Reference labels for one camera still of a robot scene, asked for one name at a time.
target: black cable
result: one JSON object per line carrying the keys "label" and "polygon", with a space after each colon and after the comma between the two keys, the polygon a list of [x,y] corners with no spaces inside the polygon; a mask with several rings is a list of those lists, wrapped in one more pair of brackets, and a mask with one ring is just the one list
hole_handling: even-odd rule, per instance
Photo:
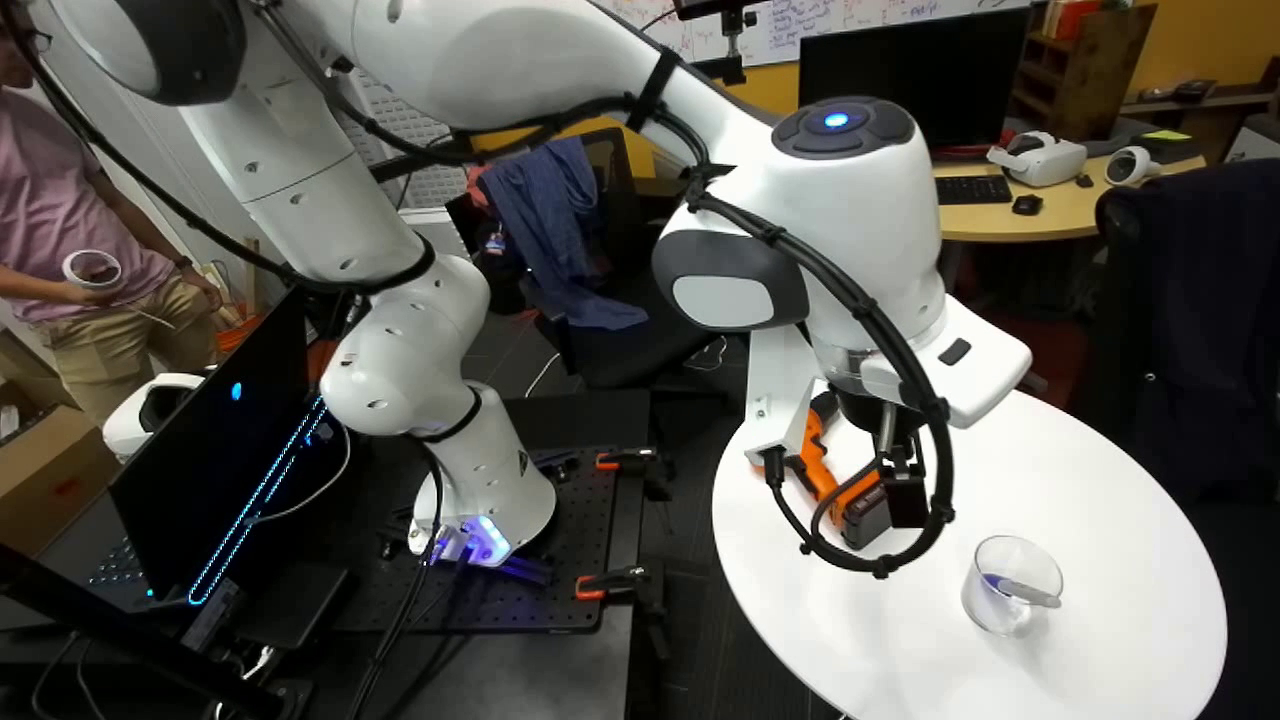
{"label": "black cable", "polygon": [[434,682],[469,650],[472,637],[447,637],[447,624],[461,608],[461,598],[464,598],[464,579],[469,579],[469,557],[461,557],[455,563],[455,576],[452,576],[452,589],[447,589],[447,600],[443,600],[443,613],[440,613],[440,643],[436,651],[429,656],[429,665],[406,683],[406,693],[396,698],[396,705],[384,711],[384,720],[396,720],[410,711],[410,705],[434,687]]}
{"label": "black cable", "polygon": [[172,209],[183,225],[191,225],[197,234],[204,234],[215,247],[241,257],[243,266],[281,277],[283,290],[312,290],[312,294],[384,294],[396,290],[422,271],[429,271],[436,266],[434,246],[422,237],[424,251],[417,266],[410,266],[406,271],[379,277],[379,279],[310,279],[301,271],[292,271],[287,266],[278,266],[243,246],[238,246],[230,234],[214,230],[201,212],[191,212],[183,201],[175,201],[164,184],[156,184],[148,172],[140,172],[98,125],[85,120],[85,114],[76,110],[76,99],[52,82],[52,71],[39,63],[39,55],[20,45],[23,59],[32,63],[45,96],[52,99],[52,110],[100,154],[107,154],[137,184],[145,184],[164,209]]}
{"label": "black cable", "polygon": [[354,125],[359,125],[370,138],[392,146],[396,154],[406,158],[422,158],[429,154],[434,146],[411,146],[396,132],[387,132],[379,120],[366,116],[343,91],[335,91],[327,85],[327,78],[310,59],[310,54],[292,41],[292,33],[278,20],[278,11],[268,3],[252,3],[258,20],[278,38],[278,45],[292,55],[292,63],[301,71],[310,71],[310,82],[318,85],[318,91],[325,96],[327,110],[335,110],[342,116],[348,116]]}
{"label": "black cable", "polygon": [[649,18],[635,33],[646,38],[646,33],[652,33],[652,23],[662,23],[667,18],[678,18],[678,9],[665,9],[665,11]]}
{"label": "black cable", "polygon": [[[434,490],[436,490],[434,534],[429,534],[429,554],[434,554],[434,547],[436,547],[436,535],[440,535],[440,508],[443,508],[443,482],[440,482],[440,468],[443,468],[443,464],[436,460],[436,452],[434,452],[429,444],[422,444],[422,452],[429,455],[429,478],[434,478]],[[392,651],[396,640],[400,640],[400,630],[406,630],[406,618],[410,618],[410,606],[411,606],[422,579],[424,579],[424,570],[411,572],[410,594],[400,598],[400,606],[396,606],[396,613],[392,613],[392,624],[387,624],[384,637],[378,640],[378,650],[373,650],[373,656],[370,656],[370,665],[366,665],[366,673],[359,673],[359,687],[356,687],[356,699],[354,699],[354,709],[348,709],[348,720],[359,720],[359,716],[366,716],[366,705],[370,705],[370,698],[373,698],[378,673],[384,667],[387,651]]]}
{"label": "black cable", "polygon": [[69,631],[69,640],[52,651],[52,662],[45,665],[45,673],[35,675],[35,683],[32,683],[32,698],[30,698],[30,705],[32,705],[32,716],[39,716],[39,720],[55,720],[48,709],[45,709],[45,683],[52,682],[52,673],[66,665],[66,656],[72,651],[80,643],[80,637],[76,631]]}
{"label": "black cable", "polygon": [[[532,149],[532,146],[543,146],[551,138],[562,138],[566,129],[590,120],[590,116],[603,116],[603,114],[628,114],[635,99],[632,96],[603,96],[603,99],[583,99],[568,114],[551,114],[551,116],[528,116],[528,120],[518,120],[508,129],[494,129],[494,132],[518,132],[518,129],[532,129],[528,138],[518,138],[499,149],[486,149],[486,154],[464,154],[461,161],[469,163],[487,163],[497,158],[508,158],[508,154],[521,154],[521,149]],[[384,163],[373,163],[373,176],[378,181],[396,181],[406,172],[417,172],[417,170],[429,170],[434,161],[422,161],[422,158],[392,158]]]}
{"label": "black cable", "polygon": [[98,705],[93,687],[89,687],[89,675],[85,675],[85,656],[89,656],[93,640],[80,643],[80,656],[76,656],[76,687],[93,711],[93,720],[107,720],[107,711]]}
{"label": "black cable", "polygon": [[803,535],[803,525],[800,525],[800,516],[793,513],[783,490],[782,490],[782,483],[770,483],[770,492],[774,492],[774,504],[775,504],[775,508],[783,513],[783,522],[793,525],[793,534]]}
{"label": "black cable", "polygon": [[672,114],[658,110],[652,114],[658,125],[665,125],[678,139],[689,146],[689,154],[696,158],[693,187],[689,187],[689,209],[699,212],[715,212],[730,225],[746,230],[752,242],[766,242],[782,251],[788,251],[807,277],[816,277],[855,321],[859,329],[874,335],[874,344],[884,351],[884,362],[900,371],[905,387],[900,401],[908,409],[915,409],[935,441],[935,490],[931,490],[931,508],[930,508],[930,525],[922,528],[922,535],[898,554],[898,557],[852,557],[835,546],[830,546],[823,535],[800,534],[803,547],[816,554],[821,559],[835,563],[835,570],[852,570],[852,572],[874,572],[874,576],[890,576],[911,559],[922,559],[935,535],[943,534],[943,525],[958,516],[954,508],[954,428],[948,428],[948,404],[931,393],[930,371],[922,369],[911,344],[898,331],[898,324],[884,316],[884,310],[830,257],[821,257],[816,247],[807,247],[800,237],[793,237],[782,225],[770,225],[766,218],[735,209],[722,197],[708,192],[715,163],[708,158],[708,149],[699,146],[699,138]]}
{"label": "black cable", "polygon": [[396,197],[396,209],[406,209],[406,197],[410,197],[411,176],[417,176],[417,172],[406,176],[400,197]]}
{"label": "black cable", "polygon": [[807,535],[823,534],[823,516],[875,468],[875,460],[867,468],[859,468],[847,483],[831,490],[807,516]]}

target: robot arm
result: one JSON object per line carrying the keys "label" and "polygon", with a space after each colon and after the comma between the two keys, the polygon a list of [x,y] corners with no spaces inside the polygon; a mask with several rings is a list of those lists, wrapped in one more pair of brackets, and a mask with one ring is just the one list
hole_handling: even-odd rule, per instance
{"label": "robot arm", "polygon": [[[847,316],[852,295],[831,277],[852,277],[865,300],[875,300],[925,369],[915,385],[931,385],[958,426],[981,422],[1028,369],[1023,344],[941,290],[931,163],[905,110],[830,99],[770,125],[590,0],[52,3],[107,78],[181,106],[226,184],[312,279],[387,277],[422,257],[422,242],[356,161],[310,71],[252,11],[281,23],[318,67],[343,55],[464,132],[635,96],[635,129],[708,172],[667,220],[658,277],[693,321],[756,331],[748,426],[762,448],[793,428],[816,377],[890,404],[915,401],[865,316]],[[521,455],[497,393],[461,377],[486,294],[472,266],[436,247],[424,277],[373,295],[373,313],[343,335],[322,385],[348,428],[411,431],[440,452],[452,478],[447,504],[422,497],[417,554],[429,554],[429,516],[440,504],[443,528],[475,516],[497,525],[505,547],[494,559],[532,539],[551,513],[551,492]]]}

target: chair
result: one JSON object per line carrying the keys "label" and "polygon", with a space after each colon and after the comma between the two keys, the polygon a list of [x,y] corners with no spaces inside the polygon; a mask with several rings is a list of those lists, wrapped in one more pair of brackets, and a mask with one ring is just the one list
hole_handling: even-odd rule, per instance
{"label": "chair", "polygon": [[1098,209],[1109,242],[1083,422],[1189,508],[1280,482],[1280,161],[1221,163]]}
{"label": "chair", "polygon": [[[600,286],[597,294],[610,300],[626,300],[649,313],[646,324],[622,329],[622,331],[600,331],[600,329],[573,329],[566,316],[551,316],[532,286],[525,290],[525,304],[535,310],[535,329],[543,340],[562,351],[566,371],[581,377],[590,387],[649,387],[672,369],[682,369],[689,355],[708,349],[715,331],[696,329],[684,321],[662,290],[652,286],[649,271],[649,251],[658,242],[658,230],[646,220],[635,184],[632,184],[632,163],[626,149],[622,129],[600,129],[581,138],[597,172],[600,187],[600,209],[597,209],[597,230],[590,234],[597,246],[590,247],[600,261]],[[475,220],[464,220],[461,201],[452,205],[455,225],[464,237],[475,234]],[[514,313],[514,279],[525,267],[514,266],[487,266],[487,279],[497,286],[497,313]]]}

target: white tabletop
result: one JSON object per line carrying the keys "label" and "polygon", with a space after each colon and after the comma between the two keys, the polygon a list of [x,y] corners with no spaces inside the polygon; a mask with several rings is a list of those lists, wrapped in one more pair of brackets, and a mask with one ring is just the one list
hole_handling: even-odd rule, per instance
{"label": "white tabletop", "polygon": [[[735,441],[713,492],[730,589],[843,716],[1191,720],[1216,693],[1230,651],[1216,570],[1170,492],[1082,422],[1008,398],[954,431],[958,525],[890,579],[800,557]],[[1063,608],[1023,637],[988,637],[960,606],[969,557],[994,534],[1028,535],[1063,570]]]}

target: whiteboard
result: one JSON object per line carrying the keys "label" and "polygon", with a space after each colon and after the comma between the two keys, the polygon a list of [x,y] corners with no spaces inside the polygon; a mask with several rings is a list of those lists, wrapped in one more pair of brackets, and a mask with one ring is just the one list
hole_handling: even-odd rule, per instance
{"label": "whiteboard", "polygon": [[[730,54],[722,18],[682,20],[672,0],[597,0],[632,30],[658,20],[646,38],[667,45],[689,63]],[[800,38],[830,38],[852,30],[915,23],[935,18],[972,18],[1002,9],[1032,9],[1042,0],[762,0],[756,23],[742,33],[735,49],[746,63],[793,63],[800,59]]]}

